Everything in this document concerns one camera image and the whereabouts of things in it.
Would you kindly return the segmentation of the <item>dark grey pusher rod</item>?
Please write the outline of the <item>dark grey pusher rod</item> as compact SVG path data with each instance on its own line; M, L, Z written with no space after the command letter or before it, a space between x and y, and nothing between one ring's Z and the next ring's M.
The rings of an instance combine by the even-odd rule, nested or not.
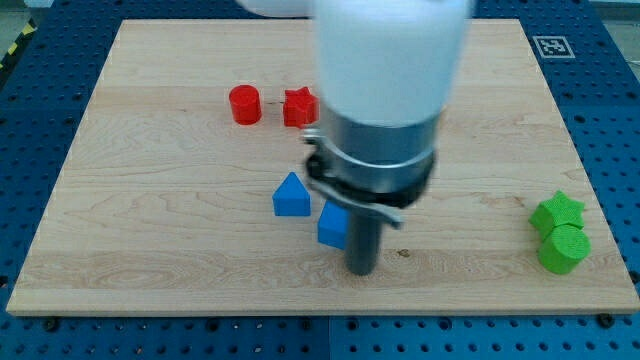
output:
M349 212L345 238L345 265L356 275L365 276L376 267L383 223L373 217Z

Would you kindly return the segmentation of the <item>silver flange with clamp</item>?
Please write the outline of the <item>silver flange with clamp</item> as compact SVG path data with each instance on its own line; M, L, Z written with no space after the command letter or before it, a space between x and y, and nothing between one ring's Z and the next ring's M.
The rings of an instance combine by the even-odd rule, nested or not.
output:
M320 119L302 131L314 147L305 162L308 185L355 215L401 227L401 210L422 196L436 163L440 117L380 125L322 105Z

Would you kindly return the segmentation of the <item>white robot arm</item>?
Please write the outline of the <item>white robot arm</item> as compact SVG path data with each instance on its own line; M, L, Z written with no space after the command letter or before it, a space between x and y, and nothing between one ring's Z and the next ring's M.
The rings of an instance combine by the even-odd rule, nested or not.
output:
M426 190L436 132L474 5L469 0L239 0L272 18L309 17L319 118L308 183L348 212L344 259L371 273L382 230Z

